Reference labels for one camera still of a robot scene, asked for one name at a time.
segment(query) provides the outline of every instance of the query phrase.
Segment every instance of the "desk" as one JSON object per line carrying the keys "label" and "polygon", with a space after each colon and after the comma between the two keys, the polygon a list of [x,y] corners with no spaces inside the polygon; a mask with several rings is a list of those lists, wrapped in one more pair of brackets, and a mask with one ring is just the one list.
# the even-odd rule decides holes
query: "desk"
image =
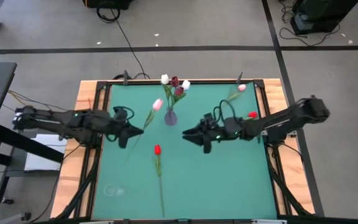
{"label": "desk", "polygon": [[[148,80],[136,80],[137,82],[149,82]],[[234,80],[208,80],[214,82],[227,82]],[[270,113],[275,113],[280,110],[283,110],[287,107],[281,82],[279,79],[264,79],[263,81],[265,86],[265,97],[268,102],[268,110]],[[75,105],[76,110],[88,109],[94,106],[97,106],[99,109],[106,110],[108,108],[109,99],[105,99],[105,90],[100,89],[103,87],[97,86],[98,81],[82,81],[80,85],[80,90],[78,92],[78,97]],[[99,87],[100,96],[95,98],[96,89]],[[256,95],[259,102],[259,105],[263,105],[262,98],[264,95],[258,89],[256,89]],[[265,116],[267,110],[263,106],[260,107],[261,116]],[[287,145],[298,149],[296,138],[287,138]],[[77,147],[77,142],[74,140],[69,140],[65,154],[70,153],[75,147]],[[285,178],[285,182],[288,188],[291,190],[292,194],[296,199],[302,204],[302,206],[309,212],[314,213],[314,206],[311,199],[311,194],[309,191],[308,182],[306,180],[305,170],[303,168],[302,161],[299,155],[296,152],[286,148],[285,146],[280,146],[280,158],[282,171]],[[87,165],[89,171],[92,162],[93,162],[94,150],[86,151],[85,148],[79,148],[76,150],[70,157],[65,159],[65,162],[62,165],[62,170],[60,172],[59,181],[57,185],[57,191],[55,194],[55,200],[53,202],[53,208],[51,217],[56,217],[59,213],[63,211],[65,206],[69,203],[72,196],[78,190],[81,176],[84,176],[86,173],[81,173],[84,163]],[[273,165],[277,167],[276,160],[271,158]],[[83,217],[91,214],[91,207],[93,206],[93,194],[90,194],[90,188],[93,190],[95,187],[88,187],[88,190],[84,193],[82,198],[81,207],[78,209],[76,215]],[[276,192],[277,198],[277,212],[278,214],[286,214],[285,211],[285,200],[282,197],[280,189],[275,185],[274,191]]]}

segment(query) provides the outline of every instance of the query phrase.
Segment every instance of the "pink tulip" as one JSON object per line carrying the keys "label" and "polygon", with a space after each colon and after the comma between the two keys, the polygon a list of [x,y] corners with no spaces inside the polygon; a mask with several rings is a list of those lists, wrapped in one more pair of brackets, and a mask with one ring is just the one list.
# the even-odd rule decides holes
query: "pink tulip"
{"label": "pink tulip", "polygon": [[157,99],[154,103],[153,103],[153,110],[155,111],[159,111],[162,107],[162,103],[163,101],[161,99]]}
{"label": "pink tulip", "polygon": [[246,90],[246,88],[247,88],[246,84],[242,84],[242,85],[239,85],[239,86],[237,87],[237,89],[238,89],[239,91],[244,91],[244,90]]}

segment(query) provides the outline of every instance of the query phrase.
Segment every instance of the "glass vase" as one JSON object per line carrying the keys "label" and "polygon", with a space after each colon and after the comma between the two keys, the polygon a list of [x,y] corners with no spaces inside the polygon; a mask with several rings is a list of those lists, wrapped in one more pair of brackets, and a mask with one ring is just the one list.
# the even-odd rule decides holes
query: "glass vase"
{"label": "glass vase", "polygon": [[177,123],[178,117],[173,111],[173,107],[171,106],[167,107],[167,113],[165,114],[164,120],[165,120],[165,124],[170,126],[174,126]]}

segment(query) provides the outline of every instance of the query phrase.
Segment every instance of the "vase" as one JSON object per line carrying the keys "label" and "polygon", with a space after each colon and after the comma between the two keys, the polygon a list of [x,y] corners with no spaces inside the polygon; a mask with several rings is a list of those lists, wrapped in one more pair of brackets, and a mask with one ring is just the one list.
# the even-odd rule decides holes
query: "vase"
{"label": "vase", "polygon": [[167,113],[165,114],[165,124],[173,126],[177,123],[178,117],[173,111],[173,107],[169,106],[167,107]]}

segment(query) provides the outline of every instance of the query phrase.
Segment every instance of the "wooden table frame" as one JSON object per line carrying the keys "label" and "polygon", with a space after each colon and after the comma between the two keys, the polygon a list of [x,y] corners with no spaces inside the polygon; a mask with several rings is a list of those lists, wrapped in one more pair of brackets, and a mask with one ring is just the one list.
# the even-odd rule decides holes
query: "wooden table frame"
{"label": "wooden table frame", "polygon": [[[234,83],[235,79],[196,79],[189,81],[193,83]],[[106,85],[107,82],[109,84],[122,84],[122,80],[82,81],[78,92],[75,110],[89,108],[107,110],[110,94],[110,85]],[[144,85],[150,82],[159,82],[159,80],[128,80],[129,85]],[[254,82],[257,84],[255,85],[255,93],[258,99],[261,117],[287,108],[280,79],[243,79],[242,82]],[[285,144],[298,150],[296,138],[287,138],[285,140]],[[75,140],[69,140],[65,155],[70,153],[77,146],[78,143]],[[274,158],[271,156],[271,148],[269,149],[269,152],[270,160],[272,161],[274,168],[278,170],[278,174],[283,177],[287,187],[290,189],[297,201],[300,202],[303,208],[310,213],[315,213],[315,210],[322,212],[323,210],[318,194],[310,194],[308,181],[310,182],[310,180],[312,180],[314,181],[312,185],[316,185],[313,172],[309,174],[308,179],[306,179],[307,174],[305,173],[304,166],[306,166],[306,161],[310,166],[311,163],[309,157],[303,156],[304,163],[302,163],[300,156],[296,152],[286,148],[286,146],[280,146],[279,154]],[[50,216],[51,218],[59,215],[68,205],[71,198],[78,190],[80,182],[85,179],[87,173],[90,171],[94,155],[94,149],[85,149],[81,147],[70,155],[70,157],[65,159],[59,176],[55,200],[53,202]],[[81,203],[79,203],[76,210],[71,214],[72,217],[91,216],[94,194],[90,194],[90,192],[94,193],[96,181],[97,180],[88,186],[86,192],[82,196]],[[291,205],[288,204],[288,201],[285,199],[276,183],[273,184],[273,193],[275,195],[275,203],[278,214],[296,215],[296,212]]]}

